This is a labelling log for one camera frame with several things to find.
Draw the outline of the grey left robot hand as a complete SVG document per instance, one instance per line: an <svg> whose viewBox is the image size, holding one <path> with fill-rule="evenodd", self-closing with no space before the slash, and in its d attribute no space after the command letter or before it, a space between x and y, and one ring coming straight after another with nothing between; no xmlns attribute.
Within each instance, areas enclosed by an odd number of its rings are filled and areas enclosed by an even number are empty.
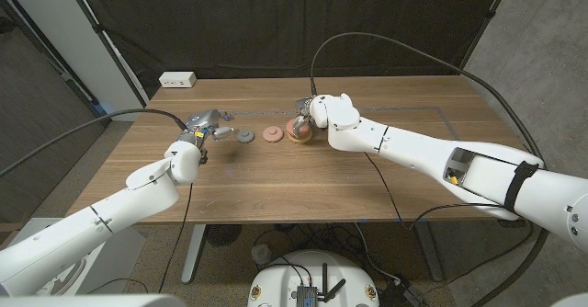
<svg viewBox="0 0 588 307"><path fill-rule="evenodd" d="M221 127L222 121L230 121L233 115L217 109L210 109L189 117L187 128L180 133L178 140L190 142L201 147L211 137L214 141L226 139L235 133L232 127Z"/></svg>

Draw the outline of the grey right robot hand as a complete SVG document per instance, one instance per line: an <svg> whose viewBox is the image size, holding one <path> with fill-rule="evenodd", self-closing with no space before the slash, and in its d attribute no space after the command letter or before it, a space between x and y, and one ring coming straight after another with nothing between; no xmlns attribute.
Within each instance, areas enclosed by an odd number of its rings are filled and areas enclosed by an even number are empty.
<svg viewBox="0 0 588 307"><path fill-rule="evenodd" d="M300 130L304 125L315 126L316 121L311 115L311 103L314 99L312 97L305 97L296 102L296 109L298 110L298 116L292 123L292 134L294 137L300 137Z"/></svg>

